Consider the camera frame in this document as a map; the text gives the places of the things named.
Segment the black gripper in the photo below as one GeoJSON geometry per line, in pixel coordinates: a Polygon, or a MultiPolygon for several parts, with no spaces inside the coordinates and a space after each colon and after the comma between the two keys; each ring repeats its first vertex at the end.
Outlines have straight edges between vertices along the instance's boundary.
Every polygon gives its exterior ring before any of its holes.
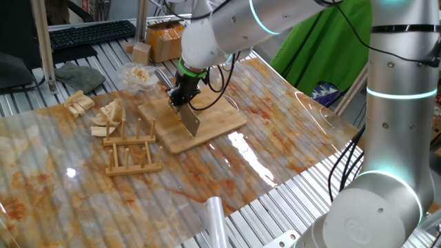
{"type": "Polygon", "coordinates": [[[175,74],[177,89],[170,89],[167,91],[169,96],[169,105],[175,114],[178,113],[183,101],[190,103],[191,100],[201,93],[198,89],[198,83],[200,81],[197,77],[192,77],[187,74],[175,74]]]}

